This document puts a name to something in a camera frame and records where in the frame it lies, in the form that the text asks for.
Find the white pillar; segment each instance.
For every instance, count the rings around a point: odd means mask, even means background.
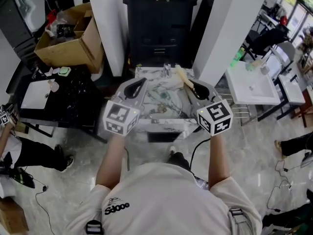
[[[193,65],[198,79],[217,84],[245,40],[264,0],[214,0]]]
[[[113,76],[123,71],[128,23],[123,0],[90,0],[99,35]]]

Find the white sink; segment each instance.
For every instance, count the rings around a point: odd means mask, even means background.
[[[236,104],[277,105],[280,99],[269,75],[263,75],[260,69],[246,70],[245,62],[228,67],[226,78]]]
[[[44,109],[50,94],[48,80],[32,82],[29,84],[21,108]]]

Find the marble countertop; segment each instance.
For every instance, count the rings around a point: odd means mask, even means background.
[[[194,78],[193,70],[184,69],[188,78]],[[135,77],[148,79],[148,88],[142,103],[142,112],[136,132],[146,141],[147,133],[180,133],[178,140],[185,139],[198,128],[192,106],[183,82],[171,68],[171,77],[166,78],[163,68],[139,67]]]
[[[183,88],[183,82],[171,68],[172,76],[166,78],[163,68],[136,68],[135,77],[148,79],[148,88],[142,104],[141,119],[186,119],[193,118],[191,104]],[[193,70],[185,69],[189,78],[194,78]]]

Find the faucet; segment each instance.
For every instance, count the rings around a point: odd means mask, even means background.
[[[165,77],[165,78],[171,78],[172,77],[171,64],[164,63],[163,77]]]

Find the person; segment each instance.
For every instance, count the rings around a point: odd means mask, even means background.
[[[96,186],[70,217],[65,235],[261,233],[259,213],[230,176],[221,134],[211,137],[209,191],[196,186],[188,161],[174,148],[168,163],[140,165],[120,181],[124,146],[125,138],[114,134]]]
[[[263,218],[263,227],[268,227],[271,224],[285,228],[296,228],[298,235],[313,234],[313,192],[307,189],[307,198],[310,203],[296,208],[291,211],[286,211],[277,215],[266,215]]]
[[[287,141],[275,140],[274,143],[283,159],[299,151],[310,150],[310,152],[306,152],[303,159],[306,160],[308,157],[312,156],[313,132]]]
[[[252,49],[252,52],[256,55],[265,56],[268,52],[267,50],[265,51],[265,49],[287,41],[289,30],[285,25],[286,20],[285,18],[282,18],[273,29],[267,30],[265,27],[261,31],[260,36],[253,40],[249,46]]]
[[[6,168],[41,165],[58,171],[72,166],[74,157],[65,156],[60,145],[54,149],[43,143],[18,138],[11,133],[13,124],[8,122],[0,127],[0,157]]]

